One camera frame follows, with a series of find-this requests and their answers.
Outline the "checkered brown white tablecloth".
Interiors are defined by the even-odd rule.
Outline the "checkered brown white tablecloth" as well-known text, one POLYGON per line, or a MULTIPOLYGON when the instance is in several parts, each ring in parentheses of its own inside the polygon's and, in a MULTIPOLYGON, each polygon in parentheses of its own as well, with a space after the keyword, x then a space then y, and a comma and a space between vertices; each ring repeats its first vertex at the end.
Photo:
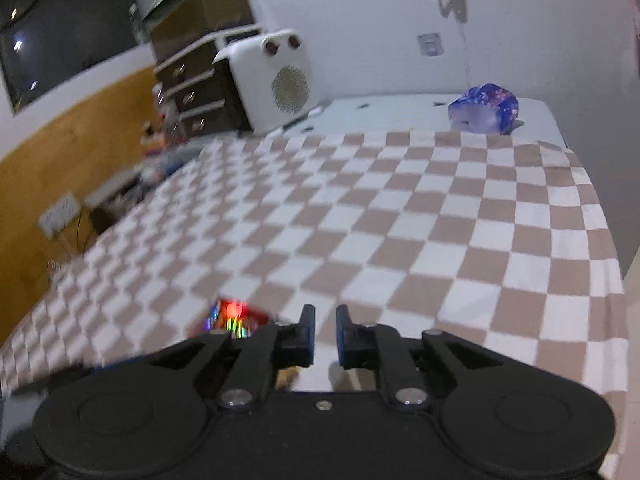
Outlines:
POLYGON ((627 379, 620 265, 567 148, 418 130, 225 138, 14 330, 1 474, 611 479, 627 379), (206 333, 218 298, 273 322, 206 333))

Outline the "blue purple tissue pack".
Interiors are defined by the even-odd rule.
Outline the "blue purple tissue pack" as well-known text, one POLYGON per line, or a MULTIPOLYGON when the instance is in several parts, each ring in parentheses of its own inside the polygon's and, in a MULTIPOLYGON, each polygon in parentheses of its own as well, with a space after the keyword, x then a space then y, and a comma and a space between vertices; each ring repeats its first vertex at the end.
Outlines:
POLYGON ((452 130, 480 134, 510 134, 518 122, 520 102, 498 84, 469 89, 448 105, 452 130))

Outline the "white wall socket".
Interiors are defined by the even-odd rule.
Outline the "white wall socket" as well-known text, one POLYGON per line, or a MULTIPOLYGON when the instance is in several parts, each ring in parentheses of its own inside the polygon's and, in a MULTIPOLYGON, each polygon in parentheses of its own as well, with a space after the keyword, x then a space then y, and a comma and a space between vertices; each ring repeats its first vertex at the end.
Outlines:
POLYGON ((434 58, 435 56, 439 56, 444 53, 442 36, 440 36, 439 32, 428 32, 427 34, 419 35, 418 45, 420 48, 420 53, 423 56, 434 58))

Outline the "black television screen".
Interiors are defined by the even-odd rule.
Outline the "black television screen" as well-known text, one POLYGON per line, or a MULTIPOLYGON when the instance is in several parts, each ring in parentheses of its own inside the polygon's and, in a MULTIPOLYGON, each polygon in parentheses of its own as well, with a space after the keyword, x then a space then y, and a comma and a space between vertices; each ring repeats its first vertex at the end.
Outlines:
POLYGON ((1 73, 14 113, 138 43, 134 0, 1 0, 1 73))

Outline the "red holographic snack wrapper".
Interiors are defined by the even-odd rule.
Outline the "red holographic snack wrapper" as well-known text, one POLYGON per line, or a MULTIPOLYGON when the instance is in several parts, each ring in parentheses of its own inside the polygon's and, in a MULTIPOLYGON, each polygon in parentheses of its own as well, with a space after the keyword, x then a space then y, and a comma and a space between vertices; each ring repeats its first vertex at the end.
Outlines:
POLYGON ((260 326, 271 324, 273 318, 266 312, 236 299, 218 298, 206 315, 203 330, 213 333, 225 330, 234 338, 252 336, 260 326))

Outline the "white power strip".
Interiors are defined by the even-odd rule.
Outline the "white power strip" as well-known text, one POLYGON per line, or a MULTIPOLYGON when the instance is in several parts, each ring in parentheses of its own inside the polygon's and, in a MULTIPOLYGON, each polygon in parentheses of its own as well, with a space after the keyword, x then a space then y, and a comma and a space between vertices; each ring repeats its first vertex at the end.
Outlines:
POLYGON ((60 234, 81 212, 81 206, 72 193, 65 194, 40 214, 38 226, 48 240, 60 234))

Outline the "white space heater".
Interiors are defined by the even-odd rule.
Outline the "white space heater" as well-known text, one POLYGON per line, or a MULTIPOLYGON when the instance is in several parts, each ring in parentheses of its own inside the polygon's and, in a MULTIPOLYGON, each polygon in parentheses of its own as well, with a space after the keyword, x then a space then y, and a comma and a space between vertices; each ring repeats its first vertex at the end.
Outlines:
POLYGON ((321 102, 306 42, 294 29, 228 44, 216 54, 214 70, 224 84, 233 125, 241 132, 273 132, 321 102))

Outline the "dark drawer organizer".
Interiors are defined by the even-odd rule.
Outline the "dark drawer organizer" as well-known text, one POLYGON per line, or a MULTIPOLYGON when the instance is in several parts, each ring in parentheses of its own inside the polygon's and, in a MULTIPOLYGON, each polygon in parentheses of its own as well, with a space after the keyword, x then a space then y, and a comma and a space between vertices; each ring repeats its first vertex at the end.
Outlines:
POLYGON ((265 32, 250 0, 160 0, 145 14, 163 100, 175 105, 189 136, 246 127, 228 67, 215 67, 229 44, 265 32))

